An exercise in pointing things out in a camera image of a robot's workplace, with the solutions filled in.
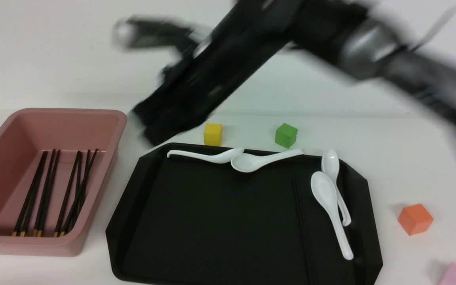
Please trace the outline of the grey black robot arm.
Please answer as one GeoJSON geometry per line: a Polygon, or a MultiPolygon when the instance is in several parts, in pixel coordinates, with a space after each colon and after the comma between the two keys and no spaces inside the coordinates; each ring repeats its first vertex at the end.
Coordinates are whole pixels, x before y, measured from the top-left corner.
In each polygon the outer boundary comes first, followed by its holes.
{"type": "Polygon", "coordinates": [[[237,0],[205,49],[186,35],[163,83],[133,113],[157,146],[208,117],[288,43],[355,80],[381,78],[456,128],[456,67],[419,53],[369,8],[342,0],[237,0]]]}

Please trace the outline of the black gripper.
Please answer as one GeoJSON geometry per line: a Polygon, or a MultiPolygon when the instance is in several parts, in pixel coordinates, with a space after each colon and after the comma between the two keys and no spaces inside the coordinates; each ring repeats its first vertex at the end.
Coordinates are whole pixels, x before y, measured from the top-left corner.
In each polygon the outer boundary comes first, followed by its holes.
{"type": "Polygon", "coordinates": [[[302,0],[239,0],[197,56],[170,67],[162,85],[133,112],[152,146],[203,124],[212,112],[289,42],[302,0]]]}

